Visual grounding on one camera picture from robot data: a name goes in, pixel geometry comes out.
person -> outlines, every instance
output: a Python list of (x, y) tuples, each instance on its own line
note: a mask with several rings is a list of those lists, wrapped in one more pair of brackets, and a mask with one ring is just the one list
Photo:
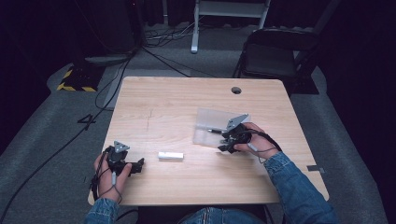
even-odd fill
[[(244, 123), (248, 129), (264, 133), (254, 123)], [(297, 166), (267, 139), (253, 133), (249, 144), (237, 144), (234, 149), (249, 152), (264, 159), (263, 163), (272, 183), (276, 187), (280, 203), (288, 223), (338, 223), (334, 209), (326, 202), (309, 179)], [(96, 159), (95, 170), (100, 156)], [(103, 174), (99, 185), (100, 198), (85, 217), (85, 223), (114, 223), (118, 216), (118, 201), (123, 192), (126, 178), (131, 166), (125, 166), (112, 186), (111, 172), (106, 162), (102, 164)], [(206, 207), (187, 216), (181, 217), (178, 223), (264, 223), (258, 217), (242, 211), (215, 207)]]

jacket sleeve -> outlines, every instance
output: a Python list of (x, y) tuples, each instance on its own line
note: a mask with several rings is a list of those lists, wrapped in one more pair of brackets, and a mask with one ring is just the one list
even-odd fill
[(275, 154), (264, 166), (288, 223), (338, 223), (333, 208), (283, 152)]
[(109, 224), (115, 223), (119, 214), (119, 205), (109, 199), (98, 199), (91, 211), (85, 216), (85, 224)]

chair back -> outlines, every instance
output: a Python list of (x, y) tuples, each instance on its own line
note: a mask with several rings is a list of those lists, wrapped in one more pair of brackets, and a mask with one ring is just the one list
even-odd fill
[(261, 45), (276, 49), (309, 51), (318, 45), (318, 35), (289, 28), (263, 28), (253, 32), (245, 45)]

hole in table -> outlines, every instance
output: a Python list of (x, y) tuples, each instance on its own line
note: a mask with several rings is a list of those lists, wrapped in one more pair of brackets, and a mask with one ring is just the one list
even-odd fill
[(232, 88), (231, 88), (231, 92), (232, 92), (233, 94), (241, 94), (242, 90), (241, 90), (241, 88), (239, 88), (239, 87), (232, 87)]

wire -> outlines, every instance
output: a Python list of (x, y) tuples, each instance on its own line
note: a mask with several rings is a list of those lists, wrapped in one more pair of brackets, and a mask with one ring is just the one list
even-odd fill
[(74, 0), (74, 2), (75, 2), (76, 6), (77, 6), (77, 8), (78, 8), (78, 11), (80, 12), (80, 14), (82, 15), (82, 17), (84, 18), (85, 22), (87, 22), (88, 26), (90, 27), (90, 29), (91, 29), (93, 35), (94, 35), (94, 36), (96, 37), (96, 39), (102, 44), (102, 46), (103, 46), (105, 49), (108, 49), (110, 52), (113, 52), (113, 53), (121, 53), (121, 54), (131, 53), (131, 52), (134, 51), (134, 48), (132, 48), (131, 50), (125, 52), (125, 51), (116, 51), (116, 50), (114, 50), (114, 49), (108, 47), (108, 46), (102, 41), (102, 39), (99, 38), (99, 36), (96, 34), (95, 30), (94, 30), (93, 27), (91, 26), (90, 21), (89, 21), (88, 18), (85, 16), (85, 14), (84, 14), (84, 12), (82, 11), (81, 7), (79, 6), (78, 2), (77, 2), (76, 0)]
[(138, 211), (137, 209), (131, 209), (131, 210), (129, 210), (129, 211), (124, 212), (122, 215), (120, 215), (120, 216), (117, 218), (116, 221), (122, 219), (123, 217), (125, 217), (126, 215), (128, 215), (128, 214), (130, 214), (130, 213), (132, 213), (132, 212), (139, 213), (139, 211)]
[(117, 189), (117, 187), (116, 187), (115, 185), (111, 186), (110, 189), (106, 190), (106, 191), (103, 192), (101, 195), (99, 195), (99, 198), (102, 197), (103, 195), (109, 193), (112, 189), (114, 189), (114, 190), (119, 194), (119, 196), (120, 196), (120, 201), (118, 202), (118, 204), (120, 204), (120, 203), (122, 202), (122, 195), (121, 195), (121, 193), (119, 192), (119, 190)]
[[(128, 65), (128, 63), (131, 61), (132, 57), (128, 60), (128, 62), (124, 65), (121, 76), (123, 77), (123, 74), (125, 72), (125, 68)], [(106, 103), (106, 105), (104, 107), (107, 107), (108, 104), (111, 102), (111, 100), (113, 99), (113, 97), (115, 96), (115, 92), (112, 95), (112, 97), (110, 98), (110, 100)], [(76, 134), (74, 135), (66, 144), (64, 144), (61, 148), (59, 148), (55, 153), (53, 153), (48, 159), (46, 159), (40, 166), (38, 166), (23, 182), (22, 184), (18, 187), (17, 191), (14, 192), (14, 194), (11, 196), (10, 200), (8, 201), (6, 208), (0, 218), (0, 223), (3, 223), (4, 218), (6, 217), (7, 211), (9, 209), (9, 207), (11, 206), (12, 202), (14, 201), (14, 199), (17, 197), (18, 193), (21, 191), (21, 189), (27, 184), (27, 182), (35, 175), (37, 174), (38, 171), (40, 171), (50, 160), (52, 160), (56, 155), (58, 155), (61, 151), (63, 151), (66, 147), (68, 147), (74, 140), (76, 140), (77, 137), (79, 137), (80, 134), (82, 134), (86, 128), (88, 128), (98, 117), (100, 114), (102, 114), (102, 112), (105, 111), (104, 109), (101, 109), (94, 117), (93, 119), (89, 120), (87, 122), (87, 124)]]
[(150, 54), (151, 56), (153, 56), (154, 58), (160, 60), (162, 63), (168, 65), (170, 68), (172, 68), (173, 70), (177, 71), (178, 73), (180, 73), (181, 75), (185, 76), (185, 77), (191, 77), (187, 74), (184, 74), (182, 72), (180, 72), (179, 70), (177, 70), (175, 67), (173, 67), (172, 65), (170, 65), (169, 63), (164, 62), (162, 59), (160, 59), (159, 57), (157, 57), (155, 54), (151, 53), (150, 51), (148, 51), (147, 49), (142, 47), (142, 50), (144, 50), (145, 52), (147, 52), (148, 54)]
[(100, 179), (100, 177), (101, 177), (106, 171), (108, 171), (108, 170), (110, 170), (110, 168), (105, 169), (105, 170), (98, 176), (98, 178)]
[(185, 65), (185, 64), (178, 63), (178, 62), (173, 61), (173, 60), (171, 60), (171, 59), (165, 58), (165, 57), (163, 57), (163, 56), (161, 56), (161, 55), (158, 55), (158, 54), (155, 54), (155, 55), (156, 55), (157, 57), (161, 57), (161, 58), (163, 58), (163, 59), (165, 59), (165, 60), (167, 60), (167, 61), (169, 61), (169, 62), (176, 63), (176, 64), (181, 65), (181, 66), (186, 67), (186, 68), (190, 68), (191, 70), (194, 70), (194, 71), (196, 71), (196, 72), (199, 72), (199, 73), (208, 75), (208, 76), (210, 76), (210, 77), (215, 77), (215, 76), (213, 76), (213, 75), (211, 75), (211, 74), (208, 74), (208, 73), (206, 73), (206, 72), (203, 72), (203, 71), (197, 70), (197, 69), (195, 69), (195, 68), (189, 67), (189, 66), (187, 66), (187, 65)]
[(171, 33), (167, 34), (166, 32), (169, 30), (166, 30), (164, 33), (162, 33), (161, 35), (153, 35), (152, 37), (146, 37), (147, 40), (157, 40), (156, 44), (150, 44), (147, 43), (145, 47), (147, 48), (157, 48), (157, 47), (163, 47), (165, 45), (167, 45), (168, 43), (170, 43), (173, 40), (179, 40), (182, 39), (184, 37), (186, 37), (187, 35), (192, 35), (192, 33), (190, 33), (190, 31), (192, 30), (192, 28), (190, 28), (190, 26), (186, 27), (186, 28), (182, 28), (179, 29), (179, 31), (176, 31), (176, 29), (174, 29)]
[(268, 217), (270, 218), (271, 223), (275, 224), (274, 219), (273, 219), (273, 217), (271, 215), (271, 212), (268, 209), (268, 206), (266, 204), (264, 205), (264, 211), (265, 211), (265, 214), (268, 214)]
[(282, 224), (286, 224), (287, 223), (287, 221), (286, 221), (286, 214), (283, 214), (283, 217), (282, 217)]
[(120, 64), (120, 63), (127, 62), (129, 57), (131, 57), (131, 54), (124, 55), (125, 57), (122, 58), (122, 59), (105, 60), (105, 61), (101, 61), (101, 62), (99, 62), (99, 61), (96, 62), (95, 60), (93, 60), (93, 58), (85, 58), (85, 61), (88, 62), (88, 63), (91, 63), (91, 64), (93, 64), (95, 66), (112, 66), (112, 65), (117, 65), (117, 64)]
[(99, 95), (103, 92), (103, 90), (105, 90), (114, 80), (117, 79), (117, 77), (119, 76), (119, 73), (120, 73), (120, 69), (121, 69), (123, 66), (124, 66), (124, 64), (122, 64), (122, 65), (119, 67), (119, 69), (117, 69), (117, 74), (113, 77), (113, 79), (111, 79), (111, 80), (110, 80), (110, 81), (98, 92), (98, 94), (96, 94), (96, 97), (95, 97), (95, 106), (96, 106), (96, 108), (103, 109), (103, 110), (105, 110), (105, 111), (114, 111), (114, 110), (112, 110), (112, 109), (106, 109), (105, 107), (99, 106), (99, 105), (97, 104), (97, 100), (98, 100), (98, 98), (99, 98)]

